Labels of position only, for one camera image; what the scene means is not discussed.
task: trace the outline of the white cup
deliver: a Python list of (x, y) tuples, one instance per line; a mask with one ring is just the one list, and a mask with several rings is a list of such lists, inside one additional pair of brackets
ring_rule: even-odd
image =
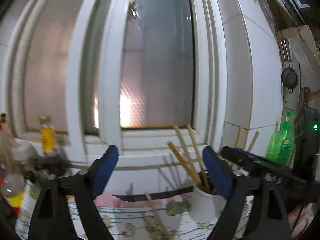
[(193, 185), (190, 217), (194, 222), (217, 223), (227, 201), (219, 195), (211, 195)]

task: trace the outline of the window frame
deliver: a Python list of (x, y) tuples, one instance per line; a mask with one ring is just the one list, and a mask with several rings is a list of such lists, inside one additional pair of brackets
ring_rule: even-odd
[[(10, 113), (10, 71), (14, 67), (12, 83), (22, 84), (23, 60), (20, 60), (20, 72), (16, 70), (14, 54), (26, 57), (27, 45), (32, 35), (24, 32), (28, 27), (31, 33), (36, 25), (42, 8), (47, 0), (30, 0), (11, 37), (2, 72), (0, 109)], [(66, 78), (66, 116), (68, 135), (64, 135), (63, 146), (67, 157), (73, 163), (92, 163), (102, 156), (108, 145), (116, 145), (121, 155), (146, 156), (170, 154), (167, 141), (180, 146), (173, 129), (160, 130), (122, 130), (120, 126), (120, 73), (124, 32), (126, 27), (129, 0), (111, 0), (100, 50), (99, 64), (99, 136), (85, 135), (80, 115), (80, 71), (84, 40), (92, 9), (96, 0), (84, 0), (78, 13), (73, 30), (68, 55)], [(193, 132), (199, 146), (211, 145), (218, 151), (221, 144), (226, 96), (227, 67), (226, 49), (221, 15), (217, 0), (191, 0), (193, 28), (195, 35), (196, 85), (194, 97)], [(15, 89), (12, 98), (13, 116), (8, 115), (12, 131), (22, 139), (29, 140), (41, 152), (39, 133), (27, 132), (23, 113), (23, 88)], [(192, 145), (187, 129), (181, 129), (188, 146)]]

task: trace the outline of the green pump dispenser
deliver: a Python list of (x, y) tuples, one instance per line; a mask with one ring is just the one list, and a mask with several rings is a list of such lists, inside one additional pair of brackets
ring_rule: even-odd
[(281, 165), (286, 165), (288, 157), (290, 155), (294, 136), (289, 133), (290, 123), (289, 116), (290, 114), (294, 115), (294, 111), (286, 110), (286, 120), (282, 124), (280, 131), (275, 132), (269, 141), (268, 150), (266, 157), (274, 162), (278, 162)]

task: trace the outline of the bottle cap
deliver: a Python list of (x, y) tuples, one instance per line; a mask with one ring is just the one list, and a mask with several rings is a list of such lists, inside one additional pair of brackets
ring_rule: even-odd
[(40, 124), (49, 123), (49, 122), (51, 122), (51, 116), (42, 115), (41, 117), (39, 117), (39, 122), (40, 122)]

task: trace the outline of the black cable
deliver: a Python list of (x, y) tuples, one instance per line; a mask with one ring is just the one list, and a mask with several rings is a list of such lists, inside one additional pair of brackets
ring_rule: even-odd
[(301, 213), (302, 213), (303, 208), (304, 208), (304, 205), (302, 204), (302, 205), (301, 205), (301, 208), (300, 208), (300, 211), (299, 211), (299, 214), (298, 214), (298, 216), (297, 216), (297, 219), (295, 220), (295, 222), (294, 222), (294, 224), (293, 224), (293, 227), (292, 227), (292, 229), (291, 229), (291, 233), (293, 232), (293, 230), (294, 230), (295, 227), (297, 226), (297, 223), (298, 223), (298, 221), (299, 221), (299, 218), (300, 218), (300, 216), (301, 216)]

